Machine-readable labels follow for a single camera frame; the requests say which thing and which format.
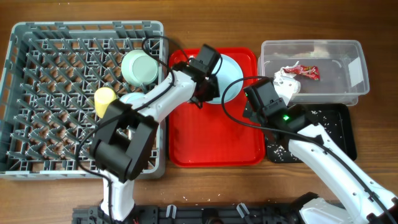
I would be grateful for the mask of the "light blue plate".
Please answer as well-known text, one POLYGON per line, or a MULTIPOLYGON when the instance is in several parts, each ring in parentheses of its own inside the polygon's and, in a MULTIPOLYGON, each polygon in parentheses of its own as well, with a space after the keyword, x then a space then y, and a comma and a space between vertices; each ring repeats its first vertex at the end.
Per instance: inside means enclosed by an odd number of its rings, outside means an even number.
MULTIPOLYGON (((221 103, 222 94, 229 84, 243 77, 243 71, 234 59, 225 54, 221 54, 221 58, 213 70, 213 74, 216 74, 218 79, 220 96, 208 102, 214 105, 221 103)), ((224 102, 227 103, 237 97, 242 86, 243 82, 237 82, 231 86, 225 94, 224 102)))

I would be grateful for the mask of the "white napkin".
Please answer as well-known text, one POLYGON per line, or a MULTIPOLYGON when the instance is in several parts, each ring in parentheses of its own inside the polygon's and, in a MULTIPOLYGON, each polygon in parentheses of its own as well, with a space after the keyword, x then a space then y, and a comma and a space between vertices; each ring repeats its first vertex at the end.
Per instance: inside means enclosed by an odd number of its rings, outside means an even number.
POLYGON ((293 94, 300 91, 301 84, 294 77, 296 74, 287 73, 284 71, 285 68, 294 68, 299 64, 299 61, 295 63, 294 66, 282 67, 279 71, 275 72, 273 85, 276 93, 280 98, 283 99, 286 105, 289 104, 293 94))

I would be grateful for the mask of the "red candy wrapper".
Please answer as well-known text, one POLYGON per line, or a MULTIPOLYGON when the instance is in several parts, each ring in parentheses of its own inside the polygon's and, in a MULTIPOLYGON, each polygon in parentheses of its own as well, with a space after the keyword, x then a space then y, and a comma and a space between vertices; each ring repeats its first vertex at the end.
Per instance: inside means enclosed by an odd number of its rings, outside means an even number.
POLYGON ((285 73, 302 75, 312 80, 320 79, 320 72, 317 66, 294 65, 293 67, 284 68, 283 71, 285 73))

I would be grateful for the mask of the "mint green bowl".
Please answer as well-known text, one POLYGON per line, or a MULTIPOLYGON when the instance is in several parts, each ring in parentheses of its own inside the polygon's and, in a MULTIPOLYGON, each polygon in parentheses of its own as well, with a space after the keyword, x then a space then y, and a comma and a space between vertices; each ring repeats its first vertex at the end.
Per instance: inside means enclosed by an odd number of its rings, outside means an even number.
POLYGON ((158 76, 159 64, 143 50, 132 50, 122 59, 121 73, 130 85, 135 87, 149 85, 158 76))

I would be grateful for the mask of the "small teal saucer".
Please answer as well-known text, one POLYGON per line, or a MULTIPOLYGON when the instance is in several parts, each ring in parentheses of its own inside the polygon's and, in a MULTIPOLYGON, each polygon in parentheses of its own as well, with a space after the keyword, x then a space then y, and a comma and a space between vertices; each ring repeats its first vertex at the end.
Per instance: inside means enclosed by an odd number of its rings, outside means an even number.
POLYGON ((132 104, 133 101, 141 99, 144 96, 145 94, 142 92, 132 92, 123 95, 119 100, 125 104, 132 104))

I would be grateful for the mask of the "yellow plastic cup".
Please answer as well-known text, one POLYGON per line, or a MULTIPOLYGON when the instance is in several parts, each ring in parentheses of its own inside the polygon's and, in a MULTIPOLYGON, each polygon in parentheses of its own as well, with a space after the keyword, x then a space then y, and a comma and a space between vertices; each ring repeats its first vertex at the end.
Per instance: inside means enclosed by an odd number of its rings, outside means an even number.
POLYGON ((108 87, 101 87, 95 91, 95 113, 99 118, 103 118, 107 107, 111 102, 117 98, 113 89, 108 87))

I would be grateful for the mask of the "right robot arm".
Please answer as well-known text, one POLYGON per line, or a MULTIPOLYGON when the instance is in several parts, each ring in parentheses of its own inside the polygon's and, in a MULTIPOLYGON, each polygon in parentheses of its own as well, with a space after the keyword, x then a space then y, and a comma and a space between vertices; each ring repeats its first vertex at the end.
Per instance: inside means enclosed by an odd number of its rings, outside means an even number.
POLYGON ((244 92, 261 128, 276 133, 342 204, 332 205, 313 193, 304 195, 298 206, 302 222, 397 223, 397 196, 357 166, 306 106, 287 106, 268 78, 244 92))

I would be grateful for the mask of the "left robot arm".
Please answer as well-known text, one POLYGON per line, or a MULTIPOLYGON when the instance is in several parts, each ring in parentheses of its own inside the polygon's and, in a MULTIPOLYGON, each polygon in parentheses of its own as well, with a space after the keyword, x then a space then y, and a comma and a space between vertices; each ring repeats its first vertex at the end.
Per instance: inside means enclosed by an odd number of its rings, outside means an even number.
POLYGON ((196 57, 170 67, 167 77, 142 98, 109 102, 90 154, 104 181, 101 209, 111 221, 125 221, 134 209, 134 181, 149 160, 159 124, 185 102, 201 107, 219 97, 221 64, 221 54, 203 45, 196 57))

